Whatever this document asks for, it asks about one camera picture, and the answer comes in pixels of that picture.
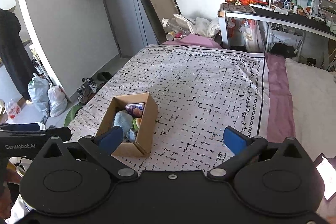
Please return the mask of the grey plastic bag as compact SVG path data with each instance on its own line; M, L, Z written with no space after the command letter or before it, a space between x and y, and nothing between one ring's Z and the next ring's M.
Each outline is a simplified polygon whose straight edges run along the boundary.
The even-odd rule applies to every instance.
M29 96L37 110L46 116L49 116L49 97L48 90L50 83L48 80L33 74L33 78L28 84Z

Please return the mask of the white plastic bag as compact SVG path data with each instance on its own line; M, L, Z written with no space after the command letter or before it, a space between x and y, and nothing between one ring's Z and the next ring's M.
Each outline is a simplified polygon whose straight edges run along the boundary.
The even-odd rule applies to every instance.
M47 94L50 101L50 117L57 117L66 110L68 104L66 95L59 86L52 84L50 84Z

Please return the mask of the grey plush toy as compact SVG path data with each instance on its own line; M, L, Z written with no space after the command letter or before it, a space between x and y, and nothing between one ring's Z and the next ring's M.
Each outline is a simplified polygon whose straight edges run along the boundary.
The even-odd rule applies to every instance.
M118 111L114 117L114 126L119 126L123 131L123 142L134 143L137 137L137 131L133 126L133 117L125 110Z

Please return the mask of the smartphone with lit screen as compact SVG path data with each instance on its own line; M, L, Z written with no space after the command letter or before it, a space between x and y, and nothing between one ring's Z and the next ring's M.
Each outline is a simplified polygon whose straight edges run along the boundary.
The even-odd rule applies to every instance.
M325 186L324 198L327 202L330 202L336 193L336 164L335 157L327 158L321 153L314 161L315 167L323 179Z

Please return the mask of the white desk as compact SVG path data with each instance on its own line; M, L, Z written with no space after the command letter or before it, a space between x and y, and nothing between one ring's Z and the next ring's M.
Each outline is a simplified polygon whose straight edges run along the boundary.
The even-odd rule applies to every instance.
M277 53L296 61L302 53L307 33L313 33L328 47L335 33L323 22L289 13L269 11L259 5L221 3L218 20L222 46L250 53Z

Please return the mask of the large flat cardboard sheet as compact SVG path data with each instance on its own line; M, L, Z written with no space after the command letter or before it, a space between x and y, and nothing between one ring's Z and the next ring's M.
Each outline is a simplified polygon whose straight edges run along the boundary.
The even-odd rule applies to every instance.
M140 0L145 10L151 28L158 44L166 42L167 31L162 26L162 19L173 18L174 14L181 14L176 0Z

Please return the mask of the shoes on floor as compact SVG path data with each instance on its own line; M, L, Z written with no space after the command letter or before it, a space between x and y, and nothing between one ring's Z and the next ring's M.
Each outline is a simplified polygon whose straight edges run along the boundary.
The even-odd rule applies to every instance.
M98 73L96 79L83 78L82 85L76 90L77 101L86 104L111 78L112 75L108 71Z

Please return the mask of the pile of white plastic bags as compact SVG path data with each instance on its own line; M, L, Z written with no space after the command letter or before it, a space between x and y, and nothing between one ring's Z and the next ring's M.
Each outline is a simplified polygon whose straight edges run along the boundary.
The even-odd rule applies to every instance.
M210 39L214 39L221 29L218 18L209 21L205 18L197 17L194 20L188 19L181 14L174 14L174 18L177 25L184 30L188 30L191 34Z

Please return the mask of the clear plastic bottle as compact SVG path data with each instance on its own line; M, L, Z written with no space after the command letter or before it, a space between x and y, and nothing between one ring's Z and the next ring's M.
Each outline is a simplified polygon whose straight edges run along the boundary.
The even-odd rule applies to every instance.
M174 31L175 33L180 33L182 35L188 35L190 34L190 31L187 27L181 26L181 24L178 24L177 20L175 18L163 18L161 20L162 26L169 31Z

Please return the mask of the grey door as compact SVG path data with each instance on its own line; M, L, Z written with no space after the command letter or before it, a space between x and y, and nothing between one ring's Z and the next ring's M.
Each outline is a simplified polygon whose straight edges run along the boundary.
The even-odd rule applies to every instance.
M103 0L121 57L132 57L143 47L157 43L142 0Z

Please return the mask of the brown cardboard box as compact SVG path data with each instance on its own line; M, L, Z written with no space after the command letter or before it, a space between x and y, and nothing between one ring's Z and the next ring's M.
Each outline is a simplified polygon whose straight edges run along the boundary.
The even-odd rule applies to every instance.
M148 157L153 142L155 120L158 115L157 104L148 92L114 96L100 123L96 135L100 136L111 129L114 124L116 113L125 110L126 105L132 103L145 104L135 142L120 144L112 155L123 157Z

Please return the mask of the blue planet tissue pack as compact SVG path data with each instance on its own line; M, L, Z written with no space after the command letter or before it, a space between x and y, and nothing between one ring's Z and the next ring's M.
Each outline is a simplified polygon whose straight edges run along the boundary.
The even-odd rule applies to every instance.
M130 103L125 106L128 114L135 118L141 118L145 110L145 103Z

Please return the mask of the white patterned bed cover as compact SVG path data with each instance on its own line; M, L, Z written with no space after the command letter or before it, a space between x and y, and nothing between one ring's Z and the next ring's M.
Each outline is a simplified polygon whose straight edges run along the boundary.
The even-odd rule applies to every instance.
M263 53L151 45L102 87L69 125L72 141L96 135L112 99L148 92L158 107L148 157L123 157L143 170L210 170L232 153L228 126L266 137L268 66Z

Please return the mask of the black coat on rack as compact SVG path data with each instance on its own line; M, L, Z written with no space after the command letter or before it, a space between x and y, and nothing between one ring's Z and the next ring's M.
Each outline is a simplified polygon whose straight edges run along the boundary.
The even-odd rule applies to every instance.
M30 100L29 82L37 71L19 36L21 25L13 12L1 9L1 60L17 91Z

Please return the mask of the burger plush toy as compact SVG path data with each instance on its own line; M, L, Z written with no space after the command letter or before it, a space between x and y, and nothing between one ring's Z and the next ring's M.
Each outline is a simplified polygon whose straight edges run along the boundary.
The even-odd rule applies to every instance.
M133 125L132 129L135 133L138 133L140 125L141 125L141 121L142 121L142 118L134 118L132 120L132 125Z

